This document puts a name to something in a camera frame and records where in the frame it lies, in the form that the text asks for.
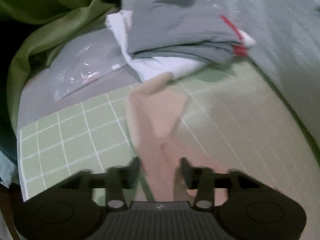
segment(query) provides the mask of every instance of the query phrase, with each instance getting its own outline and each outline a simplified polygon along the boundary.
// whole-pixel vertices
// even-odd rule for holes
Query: gray cloth
[[[136,0],[128,53],[227,62],[240,40],[206,0]]]

